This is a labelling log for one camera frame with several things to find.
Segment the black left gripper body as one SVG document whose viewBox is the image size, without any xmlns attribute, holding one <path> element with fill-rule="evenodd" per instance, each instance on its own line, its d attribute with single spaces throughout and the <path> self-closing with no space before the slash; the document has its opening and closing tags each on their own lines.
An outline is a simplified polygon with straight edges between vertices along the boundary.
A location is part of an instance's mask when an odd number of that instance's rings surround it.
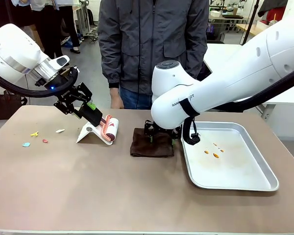
<svg viewBox="0 0 294 235">
<path fill-rule="evenodd" d="M 64 98 L 71 98 L 71 99 L 73 99 L 74 98 L 74 99 L 76 99 L 76 101 L 82 101 L 81 98 L 80 98 L 80 93 L 77 90 L 77 86 L 72 86 L 65 93 L 63 93 L 61 95 L 57 95 L 56 97 L 58 99 L 64 99 Z"/>
</svg>

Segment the person's right hand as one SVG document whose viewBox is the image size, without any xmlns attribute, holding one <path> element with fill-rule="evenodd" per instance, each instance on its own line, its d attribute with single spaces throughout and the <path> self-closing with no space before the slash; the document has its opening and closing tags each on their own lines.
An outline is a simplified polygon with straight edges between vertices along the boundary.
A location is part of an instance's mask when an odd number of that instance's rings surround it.
<svg viewBox="0 0 294 235">
<path fill-rule="evenodd" d="M 110 88 L 110 97 L 111 97 L 111 108 L 112 109 L 123 109 L 124 104 L 119 94 L 118 88 Z"/>
</svg>

